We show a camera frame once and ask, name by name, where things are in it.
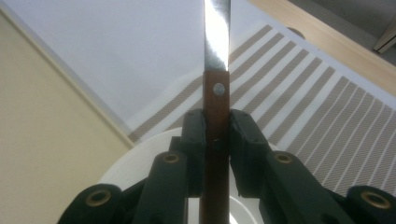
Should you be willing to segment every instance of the gold screw hole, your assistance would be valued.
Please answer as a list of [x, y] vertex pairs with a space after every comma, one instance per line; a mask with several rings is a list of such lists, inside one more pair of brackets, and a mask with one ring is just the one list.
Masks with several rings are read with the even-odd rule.
[[275, 159], [285, 164], [289, 164], [293, 161], [293, 159], [289, 155], [283, 153], [275, 154]]
[[179, 157], [177, 154], [168, 154], [163, 157], [163, 160], [167, 163], [174, 163], [179, 161]]
[[380, 209], [390, 209], [390, 202], [386, 198], [382, 197], [377, 193], [366, 190], [361, 193], [361, 197], [371, 206]]
[[88, 195], [85, 204], [90, 207], [97, 207], [107, 203], [111, 198], [111, 192], [108, 189], [98, 189]]

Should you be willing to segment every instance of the floor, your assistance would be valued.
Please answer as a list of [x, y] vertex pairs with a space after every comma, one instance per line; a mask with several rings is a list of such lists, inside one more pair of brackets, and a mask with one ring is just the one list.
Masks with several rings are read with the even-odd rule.
[[[368, 20], [361, 20], [357, 18], [359, 16], [359, 13], [353, 13], [353, 11], [351, 11], [354, 10], [354, 7], [348, 7], [347, 9], [345, 9], [344, 7], [336, 7], [334, 5], [334, 1], [332, 1], [332, 3], [324, 0], [290, 1], [297, 7], [300, 7], [301, 9], [307, 11], [309, 14], [327, 23], [333, 29], [344, 34], [345, 36], [349, 37], [350, 39], [354, 40], [355, 42], [369, 50], [373, 50], [373, 46], [375, 45], [376, 40], [382, 35], [381, 31], [384, 30], [386, 27], [386, 24], [384, 24], [384, 22], [382, 22], [381, 20], [370, 20], [371, 23], [368, 23]], [[385, 0], [385, 2], [391, 8], [396, 8], [395, 1]], [[378, 57], [396, 66], [396, 46], [393, 46], [382, 54], [378, 53], [377, 55]]]

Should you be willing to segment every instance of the metal rivet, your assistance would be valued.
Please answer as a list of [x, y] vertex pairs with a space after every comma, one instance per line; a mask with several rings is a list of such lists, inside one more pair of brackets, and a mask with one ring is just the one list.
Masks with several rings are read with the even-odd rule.
[[366, 190], [361, 193], [361, 197], [371, 206], [381, 209], [390, 209], [390, 202], [377, 193]]
[[289, 155], [283, 153], [275, 154], [275, 159], [285, 164], [291, 163], [293, 161], [293, 159]]
[[177, 154], [167, 154], [165, 156], [163, 156], [163, 161], [167, 162], [167, 163], [174, 163], [179, 161], [179, 157]]
[[213, 87], [213, 92], [216, 95], [222, 95], [225, 92], [225, 87], [221, 83], [216, 83], [215, 86]]
[[85, 204], [90, 207], [96, 207], [107, 203], [110, 198], [111, 192], [108, 189], [98, 189], [88, 195], [87, 199], [85, 200]]

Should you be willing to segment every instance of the brown handle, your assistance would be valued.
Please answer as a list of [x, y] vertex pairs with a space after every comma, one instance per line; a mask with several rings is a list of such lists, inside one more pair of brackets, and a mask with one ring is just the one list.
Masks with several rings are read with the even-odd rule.
[[229, 224], [229, 72], [204, 72], [204, 116], [207, 147], [200, 223]]

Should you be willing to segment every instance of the knife handle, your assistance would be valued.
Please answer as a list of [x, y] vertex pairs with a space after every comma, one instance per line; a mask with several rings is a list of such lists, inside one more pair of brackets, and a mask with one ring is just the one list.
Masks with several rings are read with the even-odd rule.
[[207, 147], [204, 192], [200, 200], [200, 223], [229, 224], [228, 71], [204, 71], [204, 117]]

